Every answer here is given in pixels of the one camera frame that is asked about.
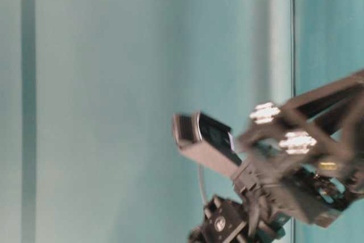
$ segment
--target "teal wall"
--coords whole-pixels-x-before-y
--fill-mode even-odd
[[[20,0],[0,0],[0,241],[20,242],[22,79]]]
[[[296,0],[297,92],[303,93],[364,68],[363,0]],[[297,225],[297,243],[362,242],[364,202],[328,229]]]
[[[257,103],[288,98],[290,0],[35,0],[33,39],[21,3],[0,0],[5,242],[185,242],[202,210],[171,115],[203,109],[238,134]],[[205,176],[209,196],[235,197]]]

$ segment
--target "light blue wall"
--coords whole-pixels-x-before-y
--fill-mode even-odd
[[[297,92],[364,68],[363,0],[296,0]],[[362,242],[364,201],[328,229],[298,225],[297,243]]]
[[[23,231],[34,226],[37,243],[185,242],[202,210],[196,166],[176,151],[171,115],[203,109],[238,134],[257,103],[288,98],[289,3],[36,0],[36,213]],[[0,46],[12,48],[4,64],[15,71],[5,73],[13,99],[1,112],[13,128],[2,156],[16,175],[2,166],[11,180],[0,180],[14,189],[0,196],[14,214],[11,243],[20,242],[24,209],[19,5],[12,0],[1,22],[12,26],[12,40],[1,35],[11,46]],[[206,184],[209,195],[234,197],[219,175],[207,171]]]
[[[20,0],[0,0],[0,241],[20,242],[22,90]]]

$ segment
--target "cable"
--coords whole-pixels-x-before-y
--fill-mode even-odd
[[[197,165],[198,172],[198,182],[200,184],[200,195],[203,205],[207,205],[207,194],[205,189],[205,180],[204,180],[204,167],[200,164]]]

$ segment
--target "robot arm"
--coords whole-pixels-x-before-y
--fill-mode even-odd
[[[328,227],[364,197],[363,110],[360,71],[280,107],[258,105],[236,152],[228,126],[201,112],[174,115],[180,153],[230,178],[242,200],[214,196],[189,242],[268,243],[290,217]],[[331,135],[339,130],[338,142]]]

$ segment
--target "black metal frame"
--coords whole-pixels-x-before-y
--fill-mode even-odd
[[[326,228],[364,197],[364,71],[261,108],[267,117],[252,116],[236,152],[228,126],[174,115],[181,154],[229,177],[243,201],[214,196],[189,242],[272,242],[291,217]]]

